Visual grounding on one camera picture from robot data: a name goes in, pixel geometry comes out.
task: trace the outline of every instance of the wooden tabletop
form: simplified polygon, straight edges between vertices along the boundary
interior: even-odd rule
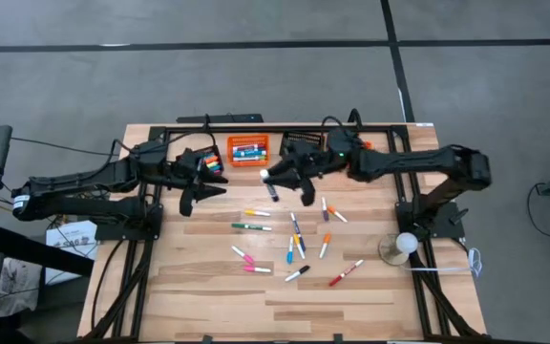
[[[151,125],[127,126],[124,143],[132,146],[148,138]],[[409,124],[413,151],[438,147],[432,126]],[[221,153],[232,134],[216,134]],[[281,134],[270,134],[270,163],[279,160]],[[388,151],[386,136],[364,133],[380,151]],[[402,151],[398,142],[398,151]],[[199,149],[211,145],[206,135],[192,135],[169,147],[173,160],[185,147]],[[345,339],[420,339],[419,316],[411,274],[381,261],[379,241],[397,232],[393,205],[397,201],[393,176],[372,183],[357,183],[344,173],[315,179],[316,200],[324,196],[349,220],[343,224],[334,217],[325,223],[321,205],[301,204],[299,192],[278,187],[281,200],[271,202],[259,179],[260,167],[224,166],[229,180],[227,192],[194,206],[192,217],[179,215],[180,191],[164,191],[165,208],[161,236],[154,244],[140,340],[200,340],[204,334],[215,340],[330,340],[333,333]],[[445,176],[426,173],[418,176],[422,192],[429,192]],[[407,196],[412,195],[404,177]],[[247,208],[271,213],[270,218],[243,214]],[[307,245],[302,261],[288,265],[286,253],[293,227],[289,212],[296,213]],[[236,229],[233,222],[273,227],[271,232]],[[318,258],[324,235],[332,233],[326,257]],[[463,250],[451,240],[433,240],[434,255],[440,267],[468,267]],[[91,284],[87,293],[78,335],[90,330],[90,314],[95,288],[114,242],[98,249]],[[244,250],[259,267],[272,273],[243,271],[242,260],[231,245]],[[137,259],[141,248],[137,250]],[[124,266],[126,243],[116,253],[106,272],[96,307],[100,318],[116,298]],[[330,288],[328,281],[364,259],[365,263]],[[303,265],[311,269],[298,279],[284,279]],[[440,273],[444,293],[458,312],[477,331],[485,331],[470,272]],[[438,333],[434,301],[427,292],[432,326]],[[122,333],[129,333],[135,297],[126,308]]]

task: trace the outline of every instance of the white cable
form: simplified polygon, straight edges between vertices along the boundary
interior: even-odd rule
[[[483,270],[483,263],[481,262],[481,252],[478,248],[471,248],[468,250],[468,268],[405,268],[407,271],[439,271],[439,272],[458,272],[458,271],[470,271],[475,277],[478,277]]]

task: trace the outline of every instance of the concrete floor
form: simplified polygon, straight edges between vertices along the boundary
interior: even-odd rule
[[[391,10],[399,39],[550,38],[550,1],[391,0]],[[0,0],[0,45],[386,37],[372,0]],[[550,342],[550,238],[525,213],[530,186],[550,179],[550,47],[401,53],[416,120],[434,122],[441,144],[491,158],[494,184],[458,200],[471,209],[468,244],[482,252],[476,285],[489,333]],[[133,122],[227,112],[318,120],[351,107],[364,121],[402,120],[388,48],[0,53],[0,124],[84,149],[107,150]],[[100,162],[14,142],[4,180],[14,187]],[[550,231],[550,198],[533,209]],[[31,236],[45,227],[3,211],[0,226]],[[80,310],[42,312],[26,331],[38,342],[69,339]]]

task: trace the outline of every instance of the table leg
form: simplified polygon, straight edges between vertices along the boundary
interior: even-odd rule
[[[10,258],[82,276],[88,277],[93,271],[91,259],[49,247],[4,228],[0,228],[0,252]]]

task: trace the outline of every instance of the orange box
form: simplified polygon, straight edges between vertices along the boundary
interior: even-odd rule
[[[259,161],[233,161],[233,147],[260,144],[266,150],[266,159]],[[252,136],[231,136],[228,137],[228,162],[234,167],[244,166],[265,166],[268,165],[268,156],[270,150],[268,148],[268,135],[252,135]]]

